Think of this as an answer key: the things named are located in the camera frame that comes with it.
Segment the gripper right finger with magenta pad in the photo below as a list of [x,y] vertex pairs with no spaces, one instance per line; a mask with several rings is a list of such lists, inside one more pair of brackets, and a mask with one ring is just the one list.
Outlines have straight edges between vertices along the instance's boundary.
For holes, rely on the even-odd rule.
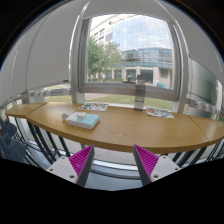
[[143,185],[148,185],[180,170],[168,156],[157,156],[138,145],[133,146],[133,155]]

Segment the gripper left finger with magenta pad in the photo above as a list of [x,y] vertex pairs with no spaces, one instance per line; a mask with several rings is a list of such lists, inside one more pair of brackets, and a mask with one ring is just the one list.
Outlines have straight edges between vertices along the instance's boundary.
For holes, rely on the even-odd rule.
[[60,157],[47,171],[84,187],[92,166],[94,155],[94,146],[90,145],[70,157]]

